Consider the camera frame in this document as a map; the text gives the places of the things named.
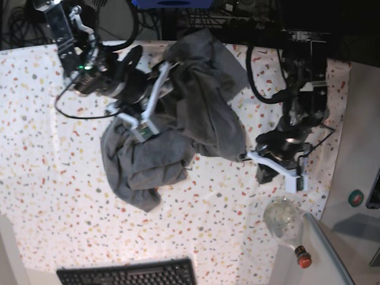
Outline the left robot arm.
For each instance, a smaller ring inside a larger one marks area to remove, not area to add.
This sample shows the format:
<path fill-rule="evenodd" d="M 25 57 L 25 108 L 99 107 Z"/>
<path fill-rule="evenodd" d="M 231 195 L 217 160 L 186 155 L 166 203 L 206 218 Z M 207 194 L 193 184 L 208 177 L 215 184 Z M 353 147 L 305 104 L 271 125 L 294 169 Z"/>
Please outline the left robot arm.
<path fill-rule="evenodd" d="M 285 9 L 284 1 L 269 1 L 270 16 L 283 43 L 277 58 L 286 85 L 284 89 L 270 98 L 264 97 L 255 85 L 253 45 L 248 45 L 245 61 L 255 97 L 267 105 L 280 104 L 283 111 L 272 131 L 257 136 L 255 150 L 246 157 L 258 165 L 258 183 L 269 183 L 282 175 L 289 193 L 307 190 L 307 159 L 316 149 L 307 138 L 314 127 L 324 126 L 328 117 L 327 33 L 315 27 L 295 27 L 300 8 L 301 1 L 293 1 L 289 9 Z"/>

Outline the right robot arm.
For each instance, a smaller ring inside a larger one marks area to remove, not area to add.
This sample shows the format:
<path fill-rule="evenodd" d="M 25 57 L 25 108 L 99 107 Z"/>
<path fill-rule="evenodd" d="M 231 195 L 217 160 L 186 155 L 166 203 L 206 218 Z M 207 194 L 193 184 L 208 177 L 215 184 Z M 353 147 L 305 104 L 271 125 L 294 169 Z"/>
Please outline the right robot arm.
<path fill-rule="evenodd" d="M 133 46 L 139 35 L 140 19 L 135 5 L 127 5 L 132 17 L 130 37 L 118 45 L 106 45 L 97 34 L 99 12 L 103 1 L 95 1 L 93 8 L 85 1 L 33 1 L 33 7 L 45 16 L 52 40 L 58 48 L 58 57 L 64 70 L 65 89 L 80 96 L 93 93 L 116 100 L 114 111 L 107 116 L 128 114 L 134 117 L 154 104 L 153 112 L 162 113 L 162 100 L 172 93 L 164 90 L 170 84 L 165 78 L 154 97 L 163 63 L 152 71 L 138 69 L 143 47 Z"/>

